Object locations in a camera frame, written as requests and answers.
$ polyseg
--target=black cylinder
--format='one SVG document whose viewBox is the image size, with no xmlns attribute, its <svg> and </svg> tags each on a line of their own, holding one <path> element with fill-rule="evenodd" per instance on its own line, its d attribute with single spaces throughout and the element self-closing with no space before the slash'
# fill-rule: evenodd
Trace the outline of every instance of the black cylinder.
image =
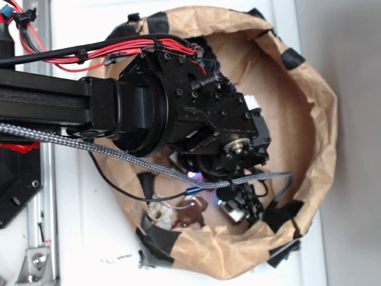
<svg viewBox="0 0 381 286">
<path fill-rule="evenodd" d="M 0 23 L 0 58 L 14 57 L 14 41 L 8 29 L 8 24 Z"/>
</svg>

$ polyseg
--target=led light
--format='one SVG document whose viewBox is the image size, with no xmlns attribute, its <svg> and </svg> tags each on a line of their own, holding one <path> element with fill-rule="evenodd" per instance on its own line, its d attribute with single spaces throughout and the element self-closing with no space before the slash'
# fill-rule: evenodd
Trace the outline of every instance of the led light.
<svg viewBox="0 0 381 286">
<path fill-rule="evenodd" d="M 194 177 L 194 176 L 196 176 L 196 175 L 197 175 L 197 173 L 188 172 L 188 177 L 190 177 L 190 178 L 192 178 L 192 177 Z"/>
</svg>

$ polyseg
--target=metal bracket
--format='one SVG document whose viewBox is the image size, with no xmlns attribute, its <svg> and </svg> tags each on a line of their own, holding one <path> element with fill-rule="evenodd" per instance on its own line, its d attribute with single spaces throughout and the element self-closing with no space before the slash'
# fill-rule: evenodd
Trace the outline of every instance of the metal bracket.
<svg viewBox="0 0 381 286">
<path fill-rule="evenodd" d="M 50 248 L 27 249 L 23 267 L 15 286 L 50 286 L 57 285 L 57 282 L 57 279 L 53 279 Z"/>
</svg>

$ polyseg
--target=red wire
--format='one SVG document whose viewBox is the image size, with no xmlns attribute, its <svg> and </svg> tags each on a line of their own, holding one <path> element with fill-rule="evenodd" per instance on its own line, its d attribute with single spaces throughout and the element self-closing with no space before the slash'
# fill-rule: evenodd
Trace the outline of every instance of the red wire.
<svg viewBox="0 0 381 286">
<path fill-rule="evenodd" d="M 14 0 L 10 0 L 10 3 L 14 6 L 14 10 L 17 13 L 23 13 L 24 12 L 22 10 L 22 8 Z M 13 18 L 10 18 L 8 20 L 8 23 L 11 23 L 12 20 L 13 20 Z M 46 52 L 46 48 L 44 47 L 42 41 L 40 40 L 40 38 L 37 34 L 37 32 L 35 31 L 35 28 L 30 23 L 27 26 L 30 29 L 30 31 L 31 31 L 33 37 L 35 38 L 37 44 L 39 45 L 40 49 L 43 52 Z M 25 51 L 28 54 L 35 54 L 35 52 L 29 48 L 28 44 L 25 43 L 25 41 L 21 37 L 21 34 L 20 34 L 20 40 L 21 40 L 21 44 L 22 44 L 23 48 L 25 49 Z M 163 43 L 163 47 L 165 49 L 176 51 L 176 52 L 179 52 L 179 53 L 185 54 L 185 55 L 195 55 L 195 52 L 197 52 L 196 49 L 199 48 L 199 46 L 195 46 L 193 48 L 188 48 L 188 47 L 181 45 L 180 43 L 176 42 L 174 39 L 169 39 L 169 38 L 161 39 L 160 41 Z M 120 56 L 129 56 L 129 55 L 140 54 L 142 52 L 142 48 L 150 48 L 150 47 L 154 48 L 154 44 L 155 44 L 155 41 L 152 39 L 135 39 L 135 40 L 125 41 L 125 42 L 115 43 L 115 44 L 106 46 L 104 48 L 98 49 L 94 52 L 89 52 L 88 53 L 88 59 L 90 60 L 93 58 L 112 57 L 112 56 L 115 57 L 115 56 L 117 56 L 117 53 L 119 53 Z M 52 59 L 45 60 L 45 62 L 55 64 L 58 68 L 60 68 L 61 70 L 65 70 L 67 72 L 85 72 L 88 70 L 92 70 L 92 69 L 96 69 L 98 67 L 104 66 L 104 64 L 101 63 L 101 64 L 96 64 L 94 66 L 87 67 L 84 69 L 72 70 L 72 69 L 67 69 L 67 68 L 60 65 L 60 64 L 74 64 L 74 63 L 79 63 L 80 61 L 81 61 L 81 59 L 76 55 L 69 55 L 69 56 L 65 56 L 63 58 L 52 58 Z M 195 64 L 199 65 L 200 68 L 202 69 L 202 71 L 206 74 L 205 68 L 202 65 L 200 65 L 199 62 L 197 62 L 195 60 L 192 60 L 192 61 Z"/>
<path fill-rule="evenodd" d="M 56 64 L 56 66 L 61 69 L 61 70 L 64 70 L 65 72 L 69 72 L 69 73 L 79 73 L 79 72 L 86 72 L 88 70 L 93 70 L 93 69 L 97 69 L 98 67 L 102 67 L 104 66 L 105 64 L 104 63 L 100 63 L 100 64 L 95 64 L 94 66 L 90 66 L 90 67 L 86 67 L 84 69 L 78 69 L 78 70 L 70 70 L 70 69 L 67 69 L 63 66 L 60 66 L 59 64 Z"/>
</svg>

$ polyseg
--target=small object in bag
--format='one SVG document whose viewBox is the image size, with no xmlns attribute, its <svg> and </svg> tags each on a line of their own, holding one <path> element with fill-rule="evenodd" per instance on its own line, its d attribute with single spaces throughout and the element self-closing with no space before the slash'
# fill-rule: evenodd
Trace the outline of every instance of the small object in bag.
<svg viewBox="0 0 381 286">
<path fill-rule="evenodd" d="M 178 224 L 186 228 L 194 223 L 199 223 L 200 227 L 205 226 L 202 213 L 207 206 L 208 203 L 199 195 L 184 199 L 175 208 L 177 212 L 177 220 L 172 228 L 175 228 Z"/>
</svg>

